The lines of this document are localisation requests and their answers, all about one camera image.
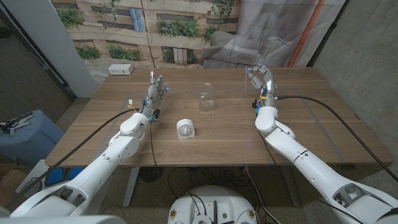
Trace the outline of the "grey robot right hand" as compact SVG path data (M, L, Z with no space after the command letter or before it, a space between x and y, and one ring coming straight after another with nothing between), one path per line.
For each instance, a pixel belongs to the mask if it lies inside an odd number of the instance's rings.
M256 108L263 106L275 107L277 86L272 72L265 65L258 65L246 67L245 74L250 79L253 87L260 90L259 98L255 100Z

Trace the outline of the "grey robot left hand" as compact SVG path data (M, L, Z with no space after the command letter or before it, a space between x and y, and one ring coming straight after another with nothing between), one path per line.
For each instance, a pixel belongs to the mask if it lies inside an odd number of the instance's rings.
M142 108L139 112L146 115L149 121L154 121L159 117L160 106L164 95L168 92L169 87L164 85L162 75L155 77L153 70L150 71L150 85L146 94L146 98L142 101Z

